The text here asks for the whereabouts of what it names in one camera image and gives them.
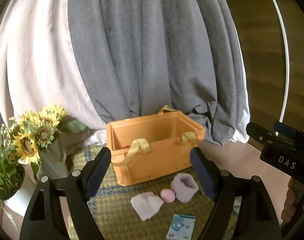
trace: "gray fabric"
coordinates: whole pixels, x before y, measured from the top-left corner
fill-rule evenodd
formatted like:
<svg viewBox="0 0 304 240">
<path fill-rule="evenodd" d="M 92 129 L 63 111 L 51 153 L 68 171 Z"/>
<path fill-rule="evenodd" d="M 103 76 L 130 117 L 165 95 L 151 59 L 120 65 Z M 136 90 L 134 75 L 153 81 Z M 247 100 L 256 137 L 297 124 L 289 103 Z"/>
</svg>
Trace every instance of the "gray fabric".
<svg viewBox="0 0 304 240">
<path fill-rule="evenodd" d="M 68 0 L 80 74 L 110 122 L 163 105 L 224 144 L 244 107 L 241 56 L 225 0 Z"/>
</svg>

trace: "pink egg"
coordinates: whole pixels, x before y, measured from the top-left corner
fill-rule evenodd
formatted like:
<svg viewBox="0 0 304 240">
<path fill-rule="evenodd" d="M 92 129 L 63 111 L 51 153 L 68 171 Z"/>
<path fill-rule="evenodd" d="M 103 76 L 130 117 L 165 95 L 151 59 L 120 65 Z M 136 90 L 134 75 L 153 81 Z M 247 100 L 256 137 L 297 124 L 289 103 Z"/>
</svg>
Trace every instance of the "pink egg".
<svg viewBox="0 0 304 240">
<path fill-rule="evenodd" d="M 169 188 L 165 188 L 161 191 L 161 199 L 166 203 L 172 203 L 175 200 L 175 193 Z"/>
</svg>

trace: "white fabric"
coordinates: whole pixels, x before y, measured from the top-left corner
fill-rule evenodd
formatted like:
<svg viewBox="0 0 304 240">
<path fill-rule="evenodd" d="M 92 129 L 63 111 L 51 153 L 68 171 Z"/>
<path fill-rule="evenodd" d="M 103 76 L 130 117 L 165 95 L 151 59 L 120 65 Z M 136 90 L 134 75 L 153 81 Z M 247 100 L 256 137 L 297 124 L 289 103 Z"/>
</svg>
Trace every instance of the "white fabric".
<svg viewBox="0 0 304 240">
<path fill-rule="evenodd" d="M 142 221 L 159 212 L 164 201 L 153 192 L 144 192 L 131 198 L 131 204 Z"/>
<path fill-rule="evenodd" d="M 85 140 L 77 143 L 77 146 L 80 148 L 85 148 L 91 144 L 103 145 L 105 143 L 106 143 L 106 130 L 99 130 L 96 131 L 90 137 L 86 138 Z"/>
<path fill-rule="evenodd" d="M 13 109 L 17 117 L 49 103 L 63 106 L 91 129 L 106 129 L 76 64 L 67 0 L 11 0 L 0 26 L 2 118 L 7 123 Z M 106 141 L 106 131 L 94 139 Z"/>
<path fill-rule="evenodd" d="M 241 46 L 240 46 L 240 42 L 239 42 L 239 37 L 237 35 L 237 31 L 236 31 L 236 36 L 237 36 L 237 40 L 239 43 L 239 48 L 240 48 L 240 52 L 241 52 L 241 60 L 242 60 L 242 70 L 243 70 L 243 83 L 244 83 L 244 92 L 245 92 L 245 104 L 244 104 L 244 108 L 243 108 L 243 116 L 241 118 L 240 121 L 240 126 L 241 128 L 237 128 L 233 137 L 230 139 L 230 141 L 232 142 L 242 142 L 242 143 L 247 143 L 250 139 L 250 137 L 248 136 L 248 134 L 246 133 L 246 126 L 247 124 L 250 122 L 250 108 L 249 108 L 249 98 L 248 98 L 248 91 L 246 89 L 246 73 L 245 73 L 245 68 L 244 68 L 244 62 L 243 62 L 243 56 L 242 56 L 242 51 L 241 51 Z"/>
</svg>

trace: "yellow fabric strap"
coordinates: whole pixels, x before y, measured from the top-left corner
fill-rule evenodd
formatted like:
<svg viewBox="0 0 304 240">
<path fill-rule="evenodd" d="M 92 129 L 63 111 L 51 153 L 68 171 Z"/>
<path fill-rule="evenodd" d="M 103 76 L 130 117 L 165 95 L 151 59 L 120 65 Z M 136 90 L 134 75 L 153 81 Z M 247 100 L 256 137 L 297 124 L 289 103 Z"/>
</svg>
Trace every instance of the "yellow fabric strap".
<svg viewBox="0 0 304 240">
<path fill-rule="evenodd" d="M 191 141 L 192 143 L 198 145 L 199 144 L 199 139 L 196 137 L 196 135 L 192 132 L 184 132 L 182 133 L 182 142 L 181 145 L 185 145 L 188 143 L 188 141 Z"/>
<path fill-rule="evenodd" d="M 170 108 L 169 106 L 163 106 L 163 107 L 159 110 L 159 114 L 164 113 L 164 111 L 174 112 L 174 111 L 178 111 L 178 110 L 172 109 L 172 108 Z"/>
<path fill-rule="evenodd" d="M 132 145 L 130 147 L 130 149 L 128 150 L 127 155 L 125 156 L 124 160 L 120 163 L 113 163 L 114 166 L 124 166 L 127 165 L 128 163 L 130 163 L 130 161 L 134 158 L 134 156 L 138 153 L 138 151 L 140 150 L 140 148 L 143 151 L 143 154 L 148 153 L 151 148 L 149 146 L 149 143 L 147 142 L 146 139 L 142 138 L 142 139 L 135 139 L 132 142 Z"/>
</svg>

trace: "green yellow rug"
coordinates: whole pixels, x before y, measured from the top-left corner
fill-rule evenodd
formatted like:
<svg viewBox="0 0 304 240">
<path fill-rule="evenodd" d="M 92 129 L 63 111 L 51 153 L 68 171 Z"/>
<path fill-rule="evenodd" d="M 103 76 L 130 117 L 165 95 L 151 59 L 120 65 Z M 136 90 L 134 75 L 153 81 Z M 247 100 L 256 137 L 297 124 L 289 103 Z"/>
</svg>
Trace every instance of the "green yellow rug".
<svg viewBox="0 0 304 240">
<path fill-rule="evenodd" d="M 82 169 L 86 162 L 93 160 L 101 147 L 90 146 L 75 154 L 72 158 L 74 169 Z M 196 179 L 191 168 L 181 172 L 190 173 Z M 188 203 L 175 200 L 173 203 L 164 203 L 160 211 L 151 219 L 141 221 L 131 205 L 131 198 L 139 193 L 151 191 L 156 195 L 164 188 L 170 188 L 175 174 L 144 183 L 121 187 L 117 184 L 113 167 L 110 166 L 96 197 L 88 202 L 88 207 L 106 240 L 163 240 L 172 222 L 173 215 L 195 215 L 196 223 L 192 239 L 197 239 L 209 217 L 214 203 L 197 192 Z M 235 226 L 237 214 L 233 211 L 226 240 L 230 239 Z M 68 232 L 71 239 L 78 239 L 72 220 L 69 217 Z"/>
</svg>

